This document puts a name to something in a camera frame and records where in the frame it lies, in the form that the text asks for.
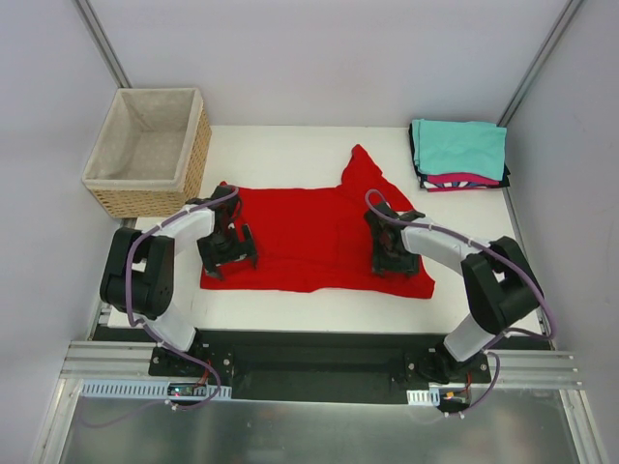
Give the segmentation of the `pink t shirt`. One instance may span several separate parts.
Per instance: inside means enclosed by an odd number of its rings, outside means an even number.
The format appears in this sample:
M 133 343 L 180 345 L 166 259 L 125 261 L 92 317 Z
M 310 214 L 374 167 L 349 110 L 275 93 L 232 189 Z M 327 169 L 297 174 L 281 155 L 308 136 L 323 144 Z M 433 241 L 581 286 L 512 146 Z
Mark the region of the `pink t shirt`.
M 470 173 L 422 175 L 421 187 L 428 191 L 451 191 L 469 189 L 495 189 L 500 182 Z

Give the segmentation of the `black t shirt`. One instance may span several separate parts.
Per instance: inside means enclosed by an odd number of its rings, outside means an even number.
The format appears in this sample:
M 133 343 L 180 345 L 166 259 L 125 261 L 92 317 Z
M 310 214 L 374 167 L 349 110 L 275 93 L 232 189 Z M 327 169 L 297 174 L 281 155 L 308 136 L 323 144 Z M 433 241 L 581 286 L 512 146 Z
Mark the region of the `black t shirt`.
M 417 151 L 416 151 L 416 142 L 414 141 L 414 135 L 413 135 L 413 124 L 410 124 L 408 126 L 408 141 L 409 141 L 409 147 L 410 147 L 410 152 L 411 152 L 411 159 L 413 162 L 413 169 L 415 172 L 415 175 L 417 177 L 417 180 L 419 182 L 420 188 L 424 189 L 421 187 L 421 183 L 420 183 L 420 177 L 422 175 L 427 175 L 427 174 L 423 174 L 420 170 L 420 162 L 416 159 L 416 155 L 417 155 Z M 509 175 L 511 174 L 509 168 L 507 165 L 504 165 L 504 170 L 503 170 L 503 176 L 500 180 L 496 180 L 500 182 L 500 187 L 499 188 L 488 188 L 488 189 L 505 189 L 510 185 L 510 180 L 509 180 Z

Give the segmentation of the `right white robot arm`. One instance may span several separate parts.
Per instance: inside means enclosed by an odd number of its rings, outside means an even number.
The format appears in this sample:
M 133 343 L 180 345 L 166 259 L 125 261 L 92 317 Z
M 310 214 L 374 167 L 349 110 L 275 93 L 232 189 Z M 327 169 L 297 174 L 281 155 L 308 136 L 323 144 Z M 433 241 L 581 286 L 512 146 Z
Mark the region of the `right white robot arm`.
M 417 374 L 447 384 L 512 325 L 541 305 L 542 290 L 517 242 L 479 242 L 411 210 L 399 215 L 382 202 L 364 214 L 372 239 L 372 271 L 419 276 L 429 258 L 463 279 L 469 314 L 433 350 L 415 362 Z

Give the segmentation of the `wicker basket with cloth liner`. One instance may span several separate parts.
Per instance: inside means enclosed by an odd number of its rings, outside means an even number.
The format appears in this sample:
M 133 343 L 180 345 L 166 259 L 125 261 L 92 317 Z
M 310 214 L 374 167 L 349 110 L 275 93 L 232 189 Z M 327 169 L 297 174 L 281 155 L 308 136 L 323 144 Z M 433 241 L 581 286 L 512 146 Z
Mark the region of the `wicker basket with cloth liner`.
M 119 89 L 82 175 L 113 218 L 158 218 L 200 193 L 212 130 L 197 88 Z

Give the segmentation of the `red t shirt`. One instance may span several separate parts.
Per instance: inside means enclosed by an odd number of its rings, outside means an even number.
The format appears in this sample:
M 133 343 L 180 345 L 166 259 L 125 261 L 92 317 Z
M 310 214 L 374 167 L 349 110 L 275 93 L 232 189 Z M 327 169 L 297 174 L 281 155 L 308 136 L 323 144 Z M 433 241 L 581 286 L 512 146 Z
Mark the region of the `red t shirt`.
M 203 275 L 201 289 L 310 293 L 341 288 L 431 298 L 435 282 L 425 269 L 412 276 L 372 271 L 372 237 L 364 219 L 370 189 L 378 189 L 396 211 L 413 207 L 361 145 L 352 148 L 335 187 L 241 188 L 243 208 L 235 223 L 249 226 L 258 261 L 228 264 L 222 279 Z

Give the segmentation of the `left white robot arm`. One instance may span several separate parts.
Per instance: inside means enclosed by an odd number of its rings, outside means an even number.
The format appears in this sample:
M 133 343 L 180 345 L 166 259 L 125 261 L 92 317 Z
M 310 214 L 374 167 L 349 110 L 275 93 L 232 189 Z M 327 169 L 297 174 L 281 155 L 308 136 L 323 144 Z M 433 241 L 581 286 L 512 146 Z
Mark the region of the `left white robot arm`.
M 207 198 L 192 198 L 171 217 L 148 230 L 118 229 L 110 245 L 100 286 L 102 301 L 127 315 L 130 326 L 144 329 L 182 375 L 197 374 L 204 364 L 199 330 L 173 302 L 175 261 L 197 251 L 201 271 L 218 281 L 228 264 L 258 264 L 251 229 L 236 224 L 243 210 L 240 190 L 221 185 Z

